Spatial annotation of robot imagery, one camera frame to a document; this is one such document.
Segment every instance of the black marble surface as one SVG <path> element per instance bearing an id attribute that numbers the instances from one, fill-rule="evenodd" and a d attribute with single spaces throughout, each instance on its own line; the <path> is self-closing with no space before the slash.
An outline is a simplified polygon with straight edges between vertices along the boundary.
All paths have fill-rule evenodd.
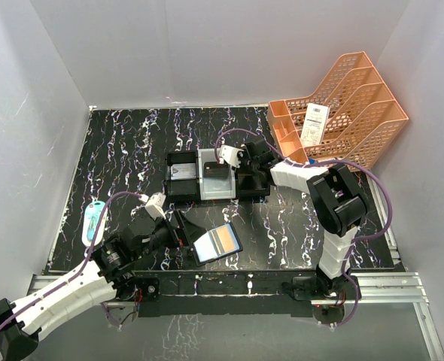
<path id="1" fill-rule="evenodd" d="M 83 212 L 93 200 L 106 201 L 115 192 L 152 193 L 163 190 L 165 156 L 173 150 L 211 148 L 217 136 L 239 127 L 263 134 L 273 142 L 266 124 L 266 108 L 183 108 L 95 111 L 68 198 L 62 226 L 45 273 L 66 272 L 84 258 L 81 242 Z M 230 135 L 240 145 L 245 133 Z M 369 185 L 355 174 L 371 203 L 359 234 L 381 229 Z M 322 253 L 323 229 L 308 195 L 273 187 L 265 199 L 231 200 L 209 205 L 187 204 L 189 220 L 205 228 L 232 221 L 244 250 L 198 269 L 212 271 L 313 269 Z M 169 217 L 174 206 L 167 210 Z M 137 217 L 137 199 L 117 200 L 109 210 L 105 236 L 121 230 Z M 355 268 L 393 268 L 386 241 L 360 242 L 351 257 Z M 195 269 L 179 250 L 160 251 L 142 260 L 137 269 Z"/>

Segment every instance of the orange desk organizer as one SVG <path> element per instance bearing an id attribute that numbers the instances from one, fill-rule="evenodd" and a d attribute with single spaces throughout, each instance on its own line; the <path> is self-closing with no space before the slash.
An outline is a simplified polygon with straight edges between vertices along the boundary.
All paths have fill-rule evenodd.
<path id="1" fill-rule="evenodd" d="M 322 143 L 303 147 L 308 103 L 326 105 L 330 114 Z M 337 157 L 364 168 L 372 168 L 407 120 L 363 51 L 340 56 L 310 96 L 270 102 L 267 112 L 272 137 L 285 156 L 296 162 Z"/>

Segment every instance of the white plastic part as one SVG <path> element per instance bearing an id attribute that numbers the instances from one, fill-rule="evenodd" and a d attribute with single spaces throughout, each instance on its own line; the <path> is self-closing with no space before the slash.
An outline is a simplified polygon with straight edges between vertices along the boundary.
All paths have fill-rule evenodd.
<path id="1" fill-rule="evenodd" d="M 240 167 L 240 160 L 239 160 L 239 152 L 242 152 L 242 149 L 234 148 L 229 145 L 223 145 L 220 147 L 219 150 L 219 158 L 220 158 L 220 164 L 223 164 L 224 162 L 222 159 L 230 164 L 234 168 Z"/>
<path id="2" fill-rule="evenodd" d="M 323 174 L 326 170 L 325 167 L 300 168 L 286 162 L 280 162 L 271 168 L 270 173 L 276 186 L 290 187 L 309 193 L 307 180 L 315 175 Z"/>
<path id="3" fill-rule="evenodd" d="M 17 317 L 17 322 L 23 321 L 25 323 L 23 327 L 24 332 L 32 335 L 41 328 L 38 334 L 38 339 L 41 341 L 59 325 L 88 308 L 101 302 L 110 301 L 116 296 L 117 291 L 114 290 L 113 283 L 108 284 L 104 277 L 98 275 L 100 268 L 94 261 L 88 262 L 82 274 L 72 282 L 68 282 L 68 279 L 80 267 L 81 264 L 45 288 L 14 302 L 16 307 L 13 309 L 13 312 L 15 313 L 59 284 L 66 284 Z"/>
<path id="4" fill-rule="evenodd" d="M 351 246 L 351 241 L 356 236 L 357 227 L 349 229 L 344 237 L 333 235 L 324 230 L 324 245 L 322 247 L 322 257 L 319 261 L 319 268 L 330 278 L 342 275 L 342 263 L 345 255 Z M 349 261 L 345 265 L 345 271 L 349 269 Z"/>
<path id="5" fill-rule="evenodd" d="M 145 203 L 147 203 L 148 202 L 148 196 L 146 195 L 146 194 L 142 194 L 141 196 L 140 196 L 140 202 L 142 202 L 143 204 L 145 204 Z"/>
<path id="6" fill-rule="evenodd" d="M 236 197 L 236 173 L 230 167 L 226 178 L 203 177 L 206 162 L 215 162 L 214 149 L 199 149 L 200 199 L 233 199 Z"/>
<path id="7" fill-rule="evenodd" d="M 148 212 L 153 220 L 157 219 L 158 217 L 162 217 L 163 219 L 165 219 L 165 212 L 162 209 L 165 198 L 165 194 L 158 192 L 154 193 L 148 199 L 147 204 L 145 205 L 145 210 Z"/>

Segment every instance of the white bracket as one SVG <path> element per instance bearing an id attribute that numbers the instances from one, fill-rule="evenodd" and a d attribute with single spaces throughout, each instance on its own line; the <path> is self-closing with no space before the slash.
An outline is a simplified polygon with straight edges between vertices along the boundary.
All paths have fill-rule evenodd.
<path id="1" fill-rule="evenodd" d="M 147 201 L 145 205 L 145 210 L 148 212 L 150 217 L 155 220 L 158 217 L 165 219 L 165 212 L 162 209 L 163 203 L 165 202 L 166 196 L 161 193 L 154 193 Z"/>
<path id="2" fill-rule="evenodd" d="M 225 161 L 234 168 L 240 168 L 239 152 L 242 152 L 242 149 L 229 145 L 221 146 L 219 149 L 220 164 L 223 164 Z"/>

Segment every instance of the cable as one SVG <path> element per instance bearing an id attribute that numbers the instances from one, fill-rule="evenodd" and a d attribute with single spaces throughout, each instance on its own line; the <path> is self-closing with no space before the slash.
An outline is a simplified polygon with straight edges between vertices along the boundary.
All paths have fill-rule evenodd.
<path id="1" fill-rule="evenodd" d="M 218 156 L 218 153 L 217 153 L 217 149 L 218 149 L 219 143 L 220 143 L 222 137 L 224 137 L 225 135 L 230 134 L 231 132 L 245 132 L 245 133 L 248 133 L 248 134 L 253 135 L 255 137 L 259 136 L 258 134 L 254 133 L 254 132 L 251 132 L 250 130 L 241 129 L 241 128 L 229 129 L 229 130 L 223 132 L 222 134 L 220 134 L 218 136 L 217 140 L 215 141 L 214 152 L 215 152 L 215 159 L 217 161 L 219 161 L 219 156 Z M 267 146 L 271 150 L 273 150 L 281 159 L 283 159 L 285 162 L 287 162 L 290 165 L 292 165 L 294 167 L 297 167 L 297 168 L 324 167 L 326 165 L 332 165 L 332 164 L 340 163 L 340 164 L 350 165 L 351 167 L 359 169 L 364 174 L 366 174 L 366 176 L 368 176 L 371 179 L 373 179 L 373 181 L 378 185 L 379 189 L 381 190 L 382 195 L 385 197 L 386 205 L 388 206 L 388 218 L 386 220 L 386 224 L 382 227 L 382 229 L 380 231 L 376 232 L 373 235 L 361 235 L 359 237 L 354 237 L 354 239 L 351 241 L 351 245 L 349 246 L 348 252 L 345 255 L 345 260 L 342 263 L 342 267 L 341 267 L 342 275 L 346 278 L 346 280 L 348 280 L 352 284 L 354 290 L 356 291 L 356 297 L 354 298 L 354 307 L 352 308 L 351 313 L 343 321 L 341 321 L 341 323 L 338 323 L 338 326 L 344 325 L 347 322 L 349 322 L 349 320 L 354 316 L 354 314 L 356 313 L 356 310 L 357 310 L 357 305 L 359 304 L 359 299 L 357 297 L 358 293 L 359 293 L 359 287 L 357 286 L 356 282 L 354 282 L 354 280 L 346 274 L 346 272 L 345 272 L 345 265 L 347 264 L 349 257 L 352 255 L 352 248 L 356 244 L 356 242 L 363 241 L 363 240 L 367 240 L 368 241 L 368 240 L 371 240 L 371 239 L 379 238 L 379 237 L 383 236 L 386 233 L 386 231 L 389 229 L 389 226 L 391 225 L 391 221 L 393 220 L 393 205 L 392 205 L 391 200 L 389 198 L 388 191 L 382 185 L 381 181 L 371 171 L 365 169 L 364 167 L 361 167 L 357 163 L 354 163 L 354 162 L 351 162 L 351 161 L 348 161 L 348 160 L 333 159 L 333 160 L 328 160 L 328 161 L 325 161 L 325 162 L 319 162 L 319 163 L 314 163 L 314 164 L 307 164 L 307 165 L 306 164 L 301 164 L 301 163 L 298 163 L 298 162 L 294 162 L 293 160 L 291 160 L 291 159 L 287 158 L 286 156 L 284 156 L 284 154 L 282 154 L 277 148 L 275 148 L 267 140 L 266 140 L 266 143 L 267 143 Z"/>
<path id="2" fill-rule="evenodd" d="M 137 292 L 138 296 L 135 296 L 134 302 L 135 302 L 135 310 L 137 312 L 137 315 L 140 316 L 140 304 L 142 299 L 144 298 L 141 290 L 138 290 Z"/>
<path id="3" fill-rule="evenodd" d="M 117 198 L 120 198 L 122 196 L 134 196 L 137 198 L 140 198 L 140 195 L 137 193 L 132 193 L 132 192 L 127 192 L 127 191 L 123 191 L 123 192 L 118 192 L 115 193 L 113 196 L 111 196 L 108 201 L 105 203 L 105 205 L 102 208 L 102 212 L 100 214 L 105 214 L 105 212 L 108 209 L 108 206 Z M 84 271 L 85 267 L 87 267 L 88 262 L 90 261 L 90 257 L 92 256 L 92 252 L 93 252 L 93 248 L 95 247 L 95 240 L 96 240 L 96 236 L 98 235 L 99 232 L 99 228 L 102 224 L 102 219 L 103 217 L 99 218 L 99 222 L 96 224 L 96 228 L 95 228 L 95 234 L 93 235 L 92 238 L 92 243 L 90 243 L 90 247 L 88 248 L 88 252 L 87 252 L 87 256 L 84 259 L 84 262 L 82 263 L 80 269 L 78 270 L 78 272 L 76 272 L 73 276 L 71 276 L 68 279 L 68 282 L 72 282 L 75 278 L 77 278 L 79 275 L 81 275 L 81 273 Z M 38 297 L 37 299 L 31 301 L 28 305 L 26 305 L 25 307 L 21 308 L 19 311 L 17 311 L 16 313 L 12 314 L 9 318 L 7 318 L 5 321 L 2 322 L 2 324 L 0 325 L 0 331 L 2 331 L 4 329 L 4 327 L 6 325 L 8 325 L 12 320 L 16 319 L 18 316 L 20 316 L 23 312 L 25 312 L 26 310 L 28 310 L 30 307 L 36 305 L 37 303 L 39 303 L 42 299 L 44 299 L 45 297 L 48 297 L 49 295 L 51 295 L 52 293 L 55 293 L 57 290 L 59 290 L 60 288 L 63 288 L 67 283 L 64 282 L 62 284 L 59 284 L 58 286 L 54 287 L 53 289 L 47 291 L 41 298 Z"/>
<path id="4" fill-rule="evenodd" d="M 137 313 L 137 311 L 132 311 L 129 314 L 127 314 L 125 316 L 125 318 L 122 320 L 122 322 L 120 322 L 120 324 L 123 325 L 125 323 L 125 321 L 127 321 L 129 319 L 130 316 L 132 316 L 133 314 L 136 314 L 136 313 Z"/>
<path id="5" fill-rule="evenodd" d="M 108 311 L 106 304 L 102 302 L 100 305 L 102 306 L 102 310 L 107 315 L 107 318 L 114 324 L 114 326 L 120 328 L 122 326 L 122 323 L 118 322 L 118 320 L 111 315 L 110 311 Z"/>
<path id="6" fill-rule="evenodd" d="M 345 291 L 344 291 L 344 296 L 342 297 L 342 303 L 339 306 L 342 306 L 345 304 Z"/>
<path id="7" fill-rule="evenodd" d="M 339 298 L 341 297 L 341 292 L 339 292 L 338 294 L 337 294 L 337 300 L 336 300 L 336 303 L 333 305 L 333 306 L 331 306 L 331 307 L 337 307 L 338 305 L 339 305 Z"/>

